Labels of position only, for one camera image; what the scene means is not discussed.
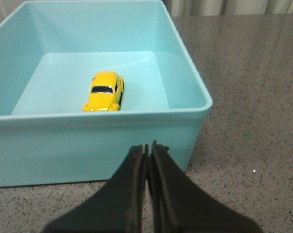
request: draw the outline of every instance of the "speckled countertop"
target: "speckled countertop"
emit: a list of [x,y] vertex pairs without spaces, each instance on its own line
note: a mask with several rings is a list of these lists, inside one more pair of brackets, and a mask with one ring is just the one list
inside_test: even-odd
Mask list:
[[[214,101],[186,174],[266,233],[293,233],[293,15],[174,22]],[[103,184],[0,188],[0,233],[40,232]],[[150,209],[147,196],[144,232]]]

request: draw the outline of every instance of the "car windshield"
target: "car windshield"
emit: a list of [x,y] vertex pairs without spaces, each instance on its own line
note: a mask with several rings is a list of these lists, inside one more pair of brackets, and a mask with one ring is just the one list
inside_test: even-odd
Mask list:
[[110,86],[93,86],[91,93],[113,93],[113,88]]

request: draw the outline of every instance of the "yellow toy car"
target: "yellow toy car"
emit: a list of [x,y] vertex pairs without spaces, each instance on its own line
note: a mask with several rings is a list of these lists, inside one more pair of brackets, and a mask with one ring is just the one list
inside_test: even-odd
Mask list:
[[123,77],[113,71],[101,71],[93,76],[84,112],[117,111],[124,91]]

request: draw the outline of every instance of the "light blue plastic bin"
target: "light blue plastic bin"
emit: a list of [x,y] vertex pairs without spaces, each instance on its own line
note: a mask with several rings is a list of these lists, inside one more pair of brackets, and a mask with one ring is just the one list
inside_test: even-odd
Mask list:
[[[101,70],[122,108],[83,113]],[[0,186],[108,179],[154,139],[185,170],[211,105],[159,0],[31,1],[0,24]]]

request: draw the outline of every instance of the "bin floor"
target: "bin floor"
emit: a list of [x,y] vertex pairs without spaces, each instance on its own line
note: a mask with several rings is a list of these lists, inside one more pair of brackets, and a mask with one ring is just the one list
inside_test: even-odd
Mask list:
[[122,111],[169,108],[154,52],[47,53],[12,114],[81,112],[92,77],[102,70],[124,77]]

